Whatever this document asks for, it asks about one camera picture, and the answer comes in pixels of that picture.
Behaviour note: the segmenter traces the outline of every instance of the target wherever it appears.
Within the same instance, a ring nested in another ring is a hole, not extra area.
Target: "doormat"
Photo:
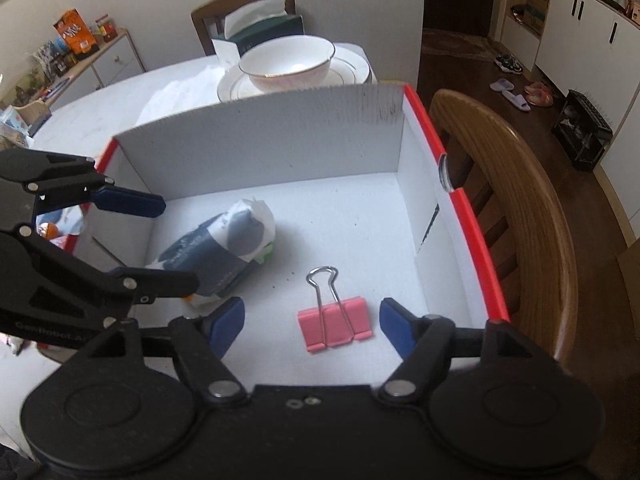
[[[422,53],[490,62],[499,54],[487,38],[436,28],[425,28],[422,31]]]

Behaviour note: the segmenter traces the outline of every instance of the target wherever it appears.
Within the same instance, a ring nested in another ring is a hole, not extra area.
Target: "binder clip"
[[[320,287],[314,281],[318,272],[329,273],[329,289],[335,303],[322,305]],[[373,336],[367,302],[360,296],[340,300],[334,286],[337,276],[338,269],[330,266],[317,267],[306,276],[307,283],[316,290],[318,299],[317,308],[298,312],[298,322],[308,352],[318,352],[328,346],[334,348],[354,339],[360,341]]]

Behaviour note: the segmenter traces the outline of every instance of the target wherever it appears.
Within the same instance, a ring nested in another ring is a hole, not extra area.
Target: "metal clip handle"
[[[331,266],[322,266],[322,267],[316,267],[315,269],[311,270],[311,272],[309,272],[308,275],[306,276],[306,282],[309,285],[313,286],[313,288],[316,290],[316,299],[318,300],[318,316],[320,317],[320,328],[322,329],[322,342],[326,345],[326,330],[324,328],[324,317],[322,316],[322,296],[320,295],[320,287],[313,279],[318,272],[329,273],[329,290],[331,290],[331,294],[334,297],[335,303],[337,303],[338,308],[340,308],[340,312],[342,313],[344,322],[347,324],[347,327],[351,334],[351,338],[353,339],[355,337],[353,326],[351,326],[351,322],[349,321],[349,316],[347,316],[347,313],[344,307],[342,306],[342,302],[340,301],[340,298],[338,298],[338,293],[335,291],[334,282],[335,282],[335,279],[338,277],[338,269]]]

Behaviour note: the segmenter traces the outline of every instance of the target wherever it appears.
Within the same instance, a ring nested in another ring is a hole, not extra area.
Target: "white plate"
[[[337,46],[329,66],[329,73],[319,86],[366,83],[370,73],[371,69],[366,59],[351,50]],[[225,73],[218,84],[218,98],[223,103],[258,95],[263,95],[263,92],[251,83],[249,76],[244,74],[237,65]]]

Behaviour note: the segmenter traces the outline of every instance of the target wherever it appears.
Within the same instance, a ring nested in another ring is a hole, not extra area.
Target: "white tablecloth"
[[[337,43],[366,58],[357,45]],[[100,157],[116,134],[185,110],[219,103],[218,83],[224,69],[216,56],[178,63],[107,86],[53,112],[34,137],[34,149]],[[0,344],[0,428],[23,450],[29,448],[20,429],[25,397],[58,364],[43,357],[34,344],[18,357]]]

